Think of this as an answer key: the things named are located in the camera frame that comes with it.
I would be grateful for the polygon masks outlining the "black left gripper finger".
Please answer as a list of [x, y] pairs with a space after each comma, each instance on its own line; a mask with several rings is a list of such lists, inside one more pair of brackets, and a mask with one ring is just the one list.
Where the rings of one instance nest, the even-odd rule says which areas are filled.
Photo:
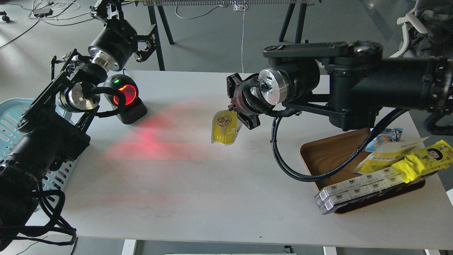
[[[157, 31], [157, 25], [153, 24], [150, 26], [149, 34], [140, 35], [134, 34], [134, 56], [135, 60], [139, 63], [146, 61], [152, 53], [156, 50], [157, 46], [154, 42], [155, 33]], [[144, 50], [139, 50], [139, 43], [145, 43]]]
[[97, 19], [107, 25], [109, 20], [109, 12], [117, 14], [120, 21], [124, 21], [124, 13], [122, 11], [122, 3], [124, 0], [98, 0], [94, 6], [90, 7], [90, 15], [92, 18]]

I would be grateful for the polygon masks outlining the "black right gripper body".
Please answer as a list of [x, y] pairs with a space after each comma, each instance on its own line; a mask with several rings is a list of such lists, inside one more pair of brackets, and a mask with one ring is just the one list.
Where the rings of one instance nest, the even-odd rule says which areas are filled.
[[232, 74], [227, 77], [226, 87], [228, 98], [230, 98], [230, 100], [237, 101], [238, 110], [248, 110], [260, 112], [262, 114], [262, 111], [259, 111], [255, 106], [251, 105], [251, 103], [249, 102], [250, 97], [255, 98], [256, 102], [263, 103], [267, 108], [270, 106], [270, 104], [265, 101], [263, 95], [260, 93], [259, 88], [249, 87], [249, 96], [247, 96], [247, 94], [244, 92], [244, 83], [251, 85], [259, 84], [258, 76], [259, 74], [251, 74], [244, 80], [239, 74]]

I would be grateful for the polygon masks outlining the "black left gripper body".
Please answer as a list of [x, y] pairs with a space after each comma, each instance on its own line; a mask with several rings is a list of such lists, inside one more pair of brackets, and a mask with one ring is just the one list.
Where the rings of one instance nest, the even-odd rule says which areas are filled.
[[113, 71], [124, 68], [131, 55], [138, 50], [138, 43], [131, 37], [136, 35], [136, 30], [124, 19], [110, 19], [102, 32], [89, 46], [91, 56], [102, 51], [113, 58]]

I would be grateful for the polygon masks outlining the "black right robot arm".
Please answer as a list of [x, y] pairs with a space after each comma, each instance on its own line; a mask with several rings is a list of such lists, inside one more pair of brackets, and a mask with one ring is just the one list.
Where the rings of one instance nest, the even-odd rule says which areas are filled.
[[[452, 114], [452, 59], [382, 58], [377, 42], [318, 42], [264, 48], [267, 68], [242, 79], [227, 77], [228, 109], [248, 128], [259, 115], [273, 117], [271, 145], [278, 166], [298, 181], [316, 182], [337, 174], [403, 113], [430, 113], [424, 121], [432, 135], [451, 136], [452, 126], [436, 123]], [[372, 128], [364, 142], [341, 165], [320, 175], [291, 169], [278, 151], [282, 118], [310, 112], [324, 115], [344, 132]]]

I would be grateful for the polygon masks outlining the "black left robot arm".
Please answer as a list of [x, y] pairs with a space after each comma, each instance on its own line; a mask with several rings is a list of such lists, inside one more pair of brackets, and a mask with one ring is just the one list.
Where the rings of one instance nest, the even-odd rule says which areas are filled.
[[1, 159], [1, 250], [11, 242], [40, 239], [48, 232], [71, 236], [76, 229], [61, 213], [66, 200], [62, 190], [44, 190], [48, 172], [76, 160], [90, 144], [86, 134], [95, 117], [117, 116], [132, 124], [147, 113], [136, 83], [122, 71], [131, 56], [146, 61], [157, 49], [157, 25], [139, 35], [124, 18], [121, 0], [101, 0], [92, 16], [104, 23], [101, 33], [88, 48], [88, 55], [71, 51], [63, 58], [57, 77], [21, 115], [17, 130], [21, 139]]

